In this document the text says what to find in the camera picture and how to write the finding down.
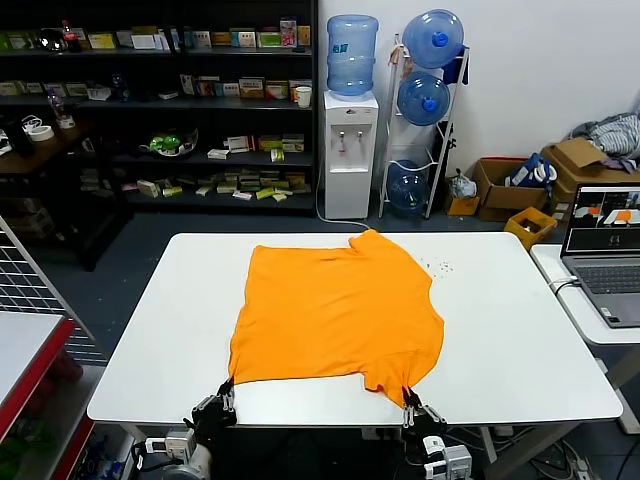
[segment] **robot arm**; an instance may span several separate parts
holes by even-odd
[[[407,463],[423,469],[427,480],[470,480],[471,455],[467,447],[447,447],[442,440],[441,435],[447,430],[445,419],[423,405],[410,388],[403,388],[403,396],[402,439]]]

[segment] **red shelf edge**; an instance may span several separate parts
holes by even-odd
[[[64,455],[60,459],[51,480],[67,480],[69,478],[73,467],[75,467],[76,462],[78,461],[80,452],[87,443],[91,430],[93,430],[93,425],[93,420],[87,417],[85,413],[82,416],[82,420],[80,420],[78,428],[76,428],[76,431],[73,434],[73,438],[69,442],[69,445],[67,445]]]
[[[0,442],[18,418],[22,408],[64,347],[74,328],[75,323],[72,320],[62,320],[33,359],[31,365],[27,367],[13,391],[9,393],[6,402],[0,407]]]

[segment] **wire grid panel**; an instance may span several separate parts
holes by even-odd
[[[81,364],[106,365],[89,330],[0,217],[0,311],[50,313],[74,320],[67,352]]]

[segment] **laptop screen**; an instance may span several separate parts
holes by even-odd
[[[640,184],[580,185],[563,255],[640,253]]]

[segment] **orange t-shirt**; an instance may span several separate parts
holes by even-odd
[[[231,340],[236,384],[361,372],[402,406],[402,387],[431,371],[444,337],[431,278],[374,230],[349,244],[256,247]]]

